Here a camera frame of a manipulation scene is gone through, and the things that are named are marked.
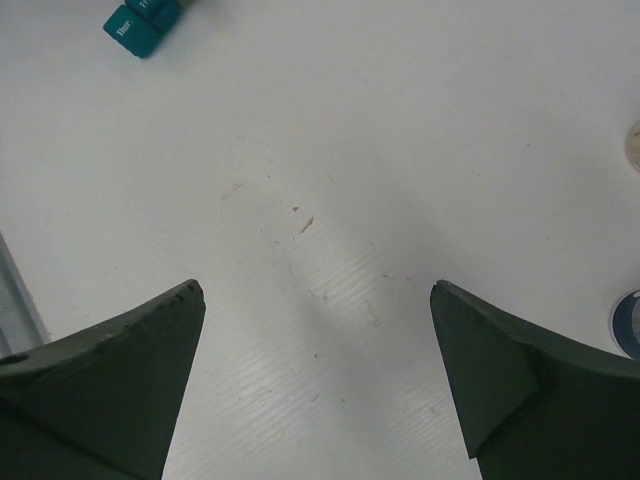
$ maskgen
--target teal cube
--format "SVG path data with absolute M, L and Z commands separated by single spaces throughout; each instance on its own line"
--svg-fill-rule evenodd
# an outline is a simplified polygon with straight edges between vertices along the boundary
M 121 5 L 104 24 L 104 31 L 136 57 L 149 57 L 162 35 L 133 10 Z
M 178 0 L 126 0 L 125 4 L 160 33 L 168 33 L 183 10 Z

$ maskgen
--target dirt mark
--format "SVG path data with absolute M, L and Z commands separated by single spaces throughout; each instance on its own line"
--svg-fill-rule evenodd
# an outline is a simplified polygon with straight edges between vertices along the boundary
M 315 217 L 311 217 L 311 218 L 309 219 L 309 221 L 308 221 L 308 222 L 307 222 L 307 224 L 304 226 L 304 228 L 303 228 L 302 230 L 300 230 L 299 235 L 301 235 L 301 234 L 303 234 L 304 232 L 306 232 L 306 231 L 309 229 L 309 227 L 310 227 L 311 225 L 313 225 L 313 220 L 314 220 L 314 218 L 315 218 Z

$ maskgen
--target white surface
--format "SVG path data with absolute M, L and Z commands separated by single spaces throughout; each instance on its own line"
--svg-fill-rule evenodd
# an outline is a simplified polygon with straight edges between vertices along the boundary
M 165 478 L 478 478 L 441 277 L 615 350 L 637 1 L 201 0 L 146 62 L 117 4 L 2 3 L 0 227 L 53 338 L 201 281 Z

